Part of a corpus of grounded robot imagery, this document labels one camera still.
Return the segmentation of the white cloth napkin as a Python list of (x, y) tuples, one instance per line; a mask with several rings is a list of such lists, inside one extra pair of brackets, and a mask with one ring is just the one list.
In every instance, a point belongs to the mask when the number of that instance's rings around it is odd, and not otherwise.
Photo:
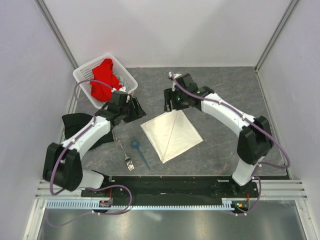
[(162, 163), (203, 142), (182, 110), (165, 112), (140, 126)]

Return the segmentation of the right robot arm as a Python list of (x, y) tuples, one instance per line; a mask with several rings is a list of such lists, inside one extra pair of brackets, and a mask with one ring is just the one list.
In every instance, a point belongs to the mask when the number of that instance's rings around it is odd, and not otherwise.
[(257, 164), (273, 147), (267, 137), (271, 134), (269, 121), (264, 116), (254, 117), (238, 110), (207, 86), (198, 87), (188, 73), (182, 75), (171, 71), (168, 78), (172, 87), (163, 91), (164, 111), (196, 108), (223, 123), (238, 137), (236, 151), (239, 161), (229, 191), (235, 197), (242, 196)]

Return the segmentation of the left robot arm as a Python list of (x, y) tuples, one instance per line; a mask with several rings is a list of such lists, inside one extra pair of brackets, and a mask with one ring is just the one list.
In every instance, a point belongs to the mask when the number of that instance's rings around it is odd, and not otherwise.
[(121, 122), (130, 123), (146, 116), (138, 98), (116, 90), (89, 122), (62, 143), (51, 143), (46, 150), (42, 178), (49, 182), (53, 196), (76, 190), (83, 180), (82, 158), (103, 136)]

